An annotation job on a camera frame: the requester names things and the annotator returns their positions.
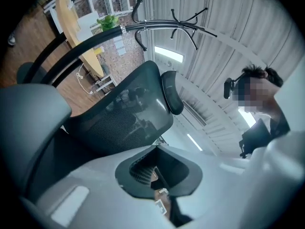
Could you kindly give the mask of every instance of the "dark hair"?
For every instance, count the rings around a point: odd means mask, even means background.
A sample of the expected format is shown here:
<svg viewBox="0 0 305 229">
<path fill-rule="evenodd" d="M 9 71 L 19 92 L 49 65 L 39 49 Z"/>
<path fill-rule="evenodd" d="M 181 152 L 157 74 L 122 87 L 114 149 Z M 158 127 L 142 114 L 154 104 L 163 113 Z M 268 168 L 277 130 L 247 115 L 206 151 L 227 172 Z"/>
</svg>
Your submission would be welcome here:
<svg viewBox="0 0 305 229">
<path fill-rule="evenodd" d="M 253 77 L 253 78 L 262 78 L 264 71 L 268 73 L 267 80 L 273 83 L 274 85 L 281 87 L 283 85 L 283 79 L 278 75 L 278 73 L 269 67 L 266 67 L 264 70 L 261 67 L 257 67 L 254 64 L 251 64 L 243 68 L 242 72 L 245 73 L 244 77 Z"/>
</svg>

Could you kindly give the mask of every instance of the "chair headrest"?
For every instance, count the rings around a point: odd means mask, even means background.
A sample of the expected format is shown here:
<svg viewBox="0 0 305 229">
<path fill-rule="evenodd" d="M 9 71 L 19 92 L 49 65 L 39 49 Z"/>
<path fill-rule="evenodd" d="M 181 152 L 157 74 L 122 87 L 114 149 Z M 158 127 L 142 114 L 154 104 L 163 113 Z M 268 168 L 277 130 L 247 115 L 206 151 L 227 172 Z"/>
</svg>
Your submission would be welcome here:
<svg viewBox="0 0 305 229">
<path fill-rule="evenodd" d="M 177 71 L 167 71 L 161 76 L 165 99 L 173 115 L 181 114 L 184 108 L 176 89 L 176 74 Z"/>
</svg>

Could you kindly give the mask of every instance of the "chair armrest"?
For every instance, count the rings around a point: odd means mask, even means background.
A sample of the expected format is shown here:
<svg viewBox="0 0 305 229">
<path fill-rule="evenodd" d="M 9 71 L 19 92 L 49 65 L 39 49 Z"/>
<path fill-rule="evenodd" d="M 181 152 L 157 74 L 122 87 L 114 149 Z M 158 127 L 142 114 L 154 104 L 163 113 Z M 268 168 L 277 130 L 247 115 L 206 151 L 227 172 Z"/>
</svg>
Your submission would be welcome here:
<svg viewBox="0 0 305 229">
<path fill-rule="evenodd" d="M 54 87 L 43 84 L 0 89 L 0 102 L 1 154 L 22 193 L 40 154 L 71 115 L 71 108 Z"/>
</svg>

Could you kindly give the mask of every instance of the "wooden table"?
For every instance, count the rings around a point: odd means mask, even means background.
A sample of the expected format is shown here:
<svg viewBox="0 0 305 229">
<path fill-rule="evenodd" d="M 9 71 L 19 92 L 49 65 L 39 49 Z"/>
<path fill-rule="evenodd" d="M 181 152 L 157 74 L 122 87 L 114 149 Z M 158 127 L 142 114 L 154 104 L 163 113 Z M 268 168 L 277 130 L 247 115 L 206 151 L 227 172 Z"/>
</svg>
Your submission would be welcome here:
<svg viewBox="0 0 305 229">
<path fill-rule="evenodd" d="M 61 24 L 63 33 L 65 34 L 71 47 L 76 47 L 81 42 L 77 39 L 76 33 L 80 30 L 78 25 L 78 15 L 75 7 L 68 8 L 70 0 L 56 0 L 56 12 L 58 21 Z M 103 77 L 104 73 L 93 49 L 88 50 L 80 56 L 84 66 L 99 77 Z"/>
</svg>

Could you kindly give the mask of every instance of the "corrugated wall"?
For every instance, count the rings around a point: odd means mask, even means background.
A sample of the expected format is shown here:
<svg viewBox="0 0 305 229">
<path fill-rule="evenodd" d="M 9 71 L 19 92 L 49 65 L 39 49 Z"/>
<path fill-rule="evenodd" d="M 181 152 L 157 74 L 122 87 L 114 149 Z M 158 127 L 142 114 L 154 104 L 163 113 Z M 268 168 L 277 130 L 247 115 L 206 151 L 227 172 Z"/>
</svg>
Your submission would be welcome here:
<svg viewBox="0 0 305 229">
<path fill-rule="evenodd" d="M 215 102 L 215 107 L 220 107 L 229 116 L 240 133 L 247 130 L 248 125 L 236 104 L 223 98 L 226 78 L 235 79 L 246 65 L 255 63 L 274 68 L 286 80 L 305 52 L 303 37 L 277 0 L 152 0 L 149 5 L 147 1 L 145 4 L 149 6 L 148 19 L 171 19 L 173 8 L 176 17 L 185 20 L 208 7 L 208 11 L 199 16 L 198 24 L 218 34 L 217 38 L 197 32 L 194 40 L 199 50 L 195 51 L 182 31 L 178 31 L 173 40 L 170 39 L 171 30 L 154 31 L 150 34 L 153 43 L 149 50 L 153 52 L 152 47 L 156 45 L 178 52 L 184 55 L 184 62 L 178 63 L 159 54 L 150 58 L 162 67 L 170 65 L 202 90 Z M 215 116 L 213 109 L 183 85 L 179 86 L 179 92 L 181 98 L 206 120 L 205 138 L 208 136 L 220 152 L 238 153 L 238 136 L 224 127 L 224 120 Z M 268 118 L 263 119 L 269 125 Z"/>
</svg>

